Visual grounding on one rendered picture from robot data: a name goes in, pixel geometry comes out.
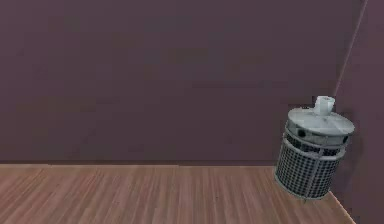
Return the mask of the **grey mesh waste bin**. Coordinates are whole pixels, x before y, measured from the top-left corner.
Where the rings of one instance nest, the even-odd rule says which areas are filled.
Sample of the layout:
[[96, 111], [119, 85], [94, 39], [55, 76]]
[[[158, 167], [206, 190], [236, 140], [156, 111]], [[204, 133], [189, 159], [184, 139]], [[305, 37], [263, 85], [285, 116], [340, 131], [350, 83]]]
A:
[[284, 126], [275, 180], [296, 197], [322, 199], [330, 190], [354, 129], [350, 120], [334, 112], [318, 115], [309, 107], [291, 109]]

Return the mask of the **white toilet tissue roll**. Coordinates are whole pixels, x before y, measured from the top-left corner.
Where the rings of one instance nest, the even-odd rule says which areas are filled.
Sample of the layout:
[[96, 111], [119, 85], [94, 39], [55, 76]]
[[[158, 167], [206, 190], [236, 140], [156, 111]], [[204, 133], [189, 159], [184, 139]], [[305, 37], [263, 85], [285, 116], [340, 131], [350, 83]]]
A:
[[329, 96], [318, 96], [316, 98], [314, 112], [321, 116], [328, 116], [331, 114], [335, 104], [335, 99]]

